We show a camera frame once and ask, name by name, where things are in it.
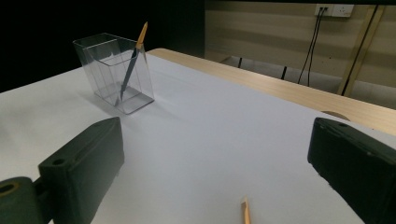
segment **white table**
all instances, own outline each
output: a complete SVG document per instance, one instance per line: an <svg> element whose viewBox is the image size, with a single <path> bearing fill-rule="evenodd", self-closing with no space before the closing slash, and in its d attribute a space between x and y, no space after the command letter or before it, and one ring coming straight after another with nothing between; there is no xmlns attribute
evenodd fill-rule
<svg viewBox="0 0 396 224"><path fill-rule="evenodd" d="M396 136L148 54L155 102L122 115L82 68L0 94L0 180L37 165L91 124L120 117L125 164L92 223L362 223L307 162L316 117L396 148Z"/></svg>

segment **dark background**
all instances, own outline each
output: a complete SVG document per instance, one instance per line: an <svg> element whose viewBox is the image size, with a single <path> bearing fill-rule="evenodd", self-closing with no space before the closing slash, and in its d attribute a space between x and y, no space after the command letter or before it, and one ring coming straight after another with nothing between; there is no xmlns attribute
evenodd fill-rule
<svg viewBox="0 0 396 224"><path fill-rule="evenodd" d="M81 67L76 39L109 33L136 40L146 21L146 50L204 57L205 1L128 2L16 2L3 7L0 92Z"/></svg>

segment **clear plastic container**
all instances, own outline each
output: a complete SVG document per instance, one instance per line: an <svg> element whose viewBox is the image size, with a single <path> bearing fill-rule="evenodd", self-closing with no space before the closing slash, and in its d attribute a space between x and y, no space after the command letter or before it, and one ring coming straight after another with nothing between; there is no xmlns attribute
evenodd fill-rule
<svg viewBox="0 0 396 224"><path fill-rule="evenodd" d="M136 41L99 34L73 41L92 91L124 114L154 101L146 52Z"/></svg>

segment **black cable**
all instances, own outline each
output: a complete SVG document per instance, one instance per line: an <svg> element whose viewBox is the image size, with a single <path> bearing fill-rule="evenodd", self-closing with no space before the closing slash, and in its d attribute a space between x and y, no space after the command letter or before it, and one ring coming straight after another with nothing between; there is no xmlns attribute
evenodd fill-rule
<svg viewBox="0 0 396 224"><path fill-rule="evenodd" d="M325 12L325 10L326 10L326 9L325 9L325 8L322 8L322 7L319 9L319 12L318 12L318 15L317 15L317 21L315 22L314 33L313 33L312 39L311 39L311 44L309 45L309 50L308 50L308 53L306 54L305 63L304 63L303 69L301 70L300 77L298 78L298 82L297 82L298 84L300 84L301 76L303 75L303 72L304 72L304 69L305 69L305 66L306 66L306 62L308 62L309 54L310 54L311 49L312 49L312 46L313 46L313 44L314 44L315 36L317 35L317 29L318 29L320 14L323 15L323 13Z"/></svg>
<svg viewBox="0 0 396 224"><path fill-rule="evenodd" d="M310 74L311 74L312 57L313 57L313 55L314 55L314 48L315 48L315 45L317 44L320 22L321 22L321 18L323 17L324 11L325 11L325 10L323 10L322 13L321 13L320 16L319 16L318 28L317 28L317 31L316 31L317 34L316 34L316 36L315 36L314 44L312 45L311 60L310 60L310 62L309 62L309 69L308 69L308 83L307 83L307 86L308 86L308 87L309 87L309 77L310 77Z"/></svg>

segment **power outlet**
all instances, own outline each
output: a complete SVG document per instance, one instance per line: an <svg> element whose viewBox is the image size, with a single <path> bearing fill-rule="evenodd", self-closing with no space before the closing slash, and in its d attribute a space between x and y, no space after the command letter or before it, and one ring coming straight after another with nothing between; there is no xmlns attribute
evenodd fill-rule
<svg viewBox="0 0 396 224"><path fill-rule="evenodd" d="M325 9L323 16L330 17L332 15L332 9L334 8L334 4L317 4L317 8L315 9L316 16L319 14L320 8Z"/></svg>
<svg viewBox="0 0 396 224"><path fill-rule="evenodd" d="M334 5L332 10L333 17L350 17L354 5Z"/></svg>

